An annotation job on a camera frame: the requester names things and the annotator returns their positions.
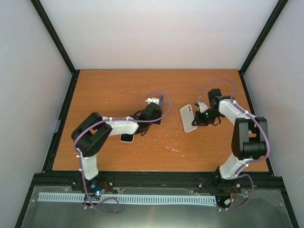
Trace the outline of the white silicone phone case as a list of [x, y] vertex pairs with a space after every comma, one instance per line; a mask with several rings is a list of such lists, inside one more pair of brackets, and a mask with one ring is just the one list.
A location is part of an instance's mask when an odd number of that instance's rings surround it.
[[194, 112], [190, 104], [187, 104], [180, 109], [180, 116], [185, 133], [189, 133], [197, 129], [197, 126], [192, 125]]

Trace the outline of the small black phone white case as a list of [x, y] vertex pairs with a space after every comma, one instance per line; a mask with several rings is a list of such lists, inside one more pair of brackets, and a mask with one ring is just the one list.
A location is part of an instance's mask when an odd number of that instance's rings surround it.
[[120, 141], [125, 142], [125, 143], [132, 143], [134, 140], [134, 135], [133, 134], [121, 134], [120, 135]]

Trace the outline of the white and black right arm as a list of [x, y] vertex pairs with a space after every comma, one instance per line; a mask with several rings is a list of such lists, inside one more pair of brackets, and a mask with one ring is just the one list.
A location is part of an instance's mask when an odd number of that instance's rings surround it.
[[270, 154], [267, 120], [256, 117], [241, 107], [232, 95], [224, 96], [219, 88], [208, 92], [209, 104], [197, 101], [193, 126], [217, 126], [227, 118], [234, 126], [231, 155], [214, 172], [212, 187], [222, 191], [233, 185], [250, 164], [266, 160]]

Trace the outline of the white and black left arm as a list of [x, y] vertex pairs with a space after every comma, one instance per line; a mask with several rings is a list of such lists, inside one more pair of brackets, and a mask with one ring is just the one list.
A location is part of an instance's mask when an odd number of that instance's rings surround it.
[[110, 136], [144, 135], [152, 124], [160, 124], [162, 108], [156, 103], [149, 103], [143, 110], [125, 118], [101, 116], [91, 113], [71, 134], [73, 146], [80, 160], [80, 171], [84, 178], [82, 185], [88, 191], [98, 188], [99, 179], [97, 153]]

